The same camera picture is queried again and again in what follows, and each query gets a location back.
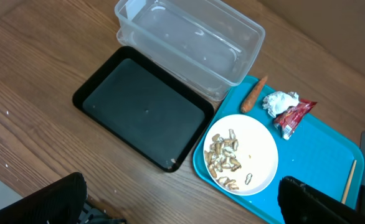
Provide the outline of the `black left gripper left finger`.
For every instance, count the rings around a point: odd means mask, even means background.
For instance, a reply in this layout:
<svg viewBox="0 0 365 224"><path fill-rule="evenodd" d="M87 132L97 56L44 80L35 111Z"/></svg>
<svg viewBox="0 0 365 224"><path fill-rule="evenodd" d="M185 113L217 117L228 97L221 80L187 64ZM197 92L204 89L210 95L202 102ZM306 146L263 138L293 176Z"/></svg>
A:
<svg viewBox="0 0 365 224"><path fill-rule="evenodd" d="M86 181L81 173L74 172L0 209L0 224L75 224L86 199Z"/></svg>

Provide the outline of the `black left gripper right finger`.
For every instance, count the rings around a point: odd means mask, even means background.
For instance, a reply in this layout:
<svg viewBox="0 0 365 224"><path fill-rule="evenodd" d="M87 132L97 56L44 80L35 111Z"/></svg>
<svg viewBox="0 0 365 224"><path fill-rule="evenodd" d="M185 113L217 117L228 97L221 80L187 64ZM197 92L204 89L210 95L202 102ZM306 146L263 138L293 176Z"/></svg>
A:
<svg viewBox="0 0 365 224"><path fill-rule="evenodd" d="M365 216L292 177L278 186L278 205L286 224L365 224Z"/></svg>

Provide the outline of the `pink plate with peanuts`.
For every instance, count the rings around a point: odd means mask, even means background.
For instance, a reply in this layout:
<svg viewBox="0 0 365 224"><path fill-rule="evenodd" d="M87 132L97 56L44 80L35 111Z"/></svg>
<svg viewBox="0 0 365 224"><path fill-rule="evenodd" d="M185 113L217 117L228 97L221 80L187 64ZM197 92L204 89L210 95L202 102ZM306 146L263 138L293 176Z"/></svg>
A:
<svg viewBox="0 0 365 224"><path fill-rule="evenodd" d="M273 136L260 121L242 114L225 116L209 128L203 156L211 180L234 195L261 192L277 173Z"/></svg>

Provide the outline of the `red snack wrapper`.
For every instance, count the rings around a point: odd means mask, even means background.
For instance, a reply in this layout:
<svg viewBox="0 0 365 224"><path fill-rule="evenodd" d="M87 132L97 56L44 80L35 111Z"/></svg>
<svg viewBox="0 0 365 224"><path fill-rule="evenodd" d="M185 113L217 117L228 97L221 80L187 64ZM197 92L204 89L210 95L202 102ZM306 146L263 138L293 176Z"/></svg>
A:
<svg viewBox="0 0 365 224"><path fill-rule="evenodd" d="M289 140L301 120L308 114L317 102L300 99L299 104L291 106L284 113L274 119L274 126L281 131L282 138Z"/></svg>

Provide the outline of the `crumpled white napkin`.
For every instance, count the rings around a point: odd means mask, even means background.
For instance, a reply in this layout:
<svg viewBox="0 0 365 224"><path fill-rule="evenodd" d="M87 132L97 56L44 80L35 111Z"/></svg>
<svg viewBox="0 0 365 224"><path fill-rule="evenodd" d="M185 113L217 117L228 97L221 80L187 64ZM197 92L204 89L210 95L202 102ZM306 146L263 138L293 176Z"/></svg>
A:
<svg viewBox="0 0 365 224"><path fill-rule="evenodd" d="M299 95L296 92L276 91L263 99L262 106L271 117L276 118L277 115L284 113L289 107L297 106L299 102Z"/></svg>

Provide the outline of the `black tray bin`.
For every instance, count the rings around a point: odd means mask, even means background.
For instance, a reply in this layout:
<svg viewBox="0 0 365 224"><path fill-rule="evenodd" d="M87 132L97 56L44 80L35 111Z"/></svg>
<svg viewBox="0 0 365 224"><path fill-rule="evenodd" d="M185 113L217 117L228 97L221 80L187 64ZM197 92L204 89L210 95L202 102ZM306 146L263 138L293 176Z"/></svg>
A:
<svg viewBox="0 0 365 224"><path fill-rule="evenodd" d="M129 46L119 48L72 102L165 172L179 169L214 115L210 102Z"/></svg>

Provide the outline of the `carrot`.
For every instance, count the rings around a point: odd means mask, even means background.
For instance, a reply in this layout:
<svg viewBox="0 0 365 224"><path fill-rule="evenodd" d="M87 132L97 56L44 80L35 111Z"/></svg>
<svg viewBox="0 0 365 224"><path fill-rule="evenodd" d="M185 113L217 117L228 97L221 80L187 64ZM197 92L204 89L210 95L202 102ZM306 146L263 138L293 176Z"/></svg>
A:
<svg viewBox="0 0 365 224"><path fill-rule="evenodd" d="M242 102L240 111L242 113L248 113L255 105L257 98L259 97L262 89L264 88L266 82L268 80L268 76L261 78L257 84L253 87L251 92L247 95L245 100Z"/></svg>

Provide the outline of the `clear plastic bin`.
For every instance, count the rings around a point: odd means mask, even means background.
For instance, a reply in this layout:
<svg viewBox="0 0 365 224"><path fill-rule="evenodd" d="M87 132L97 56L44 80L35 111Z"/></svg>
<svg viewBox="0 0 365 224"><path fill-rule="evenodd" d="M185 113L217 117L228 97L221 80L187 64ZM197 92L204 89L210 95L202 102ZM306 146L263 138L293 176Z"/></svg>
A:
<svg viewBox="0 0 365 224"><path fill-rule="evenodd" d="M120 0L118 41L214 101L240 85L265 38L262 26L220 0Z"/></svg>

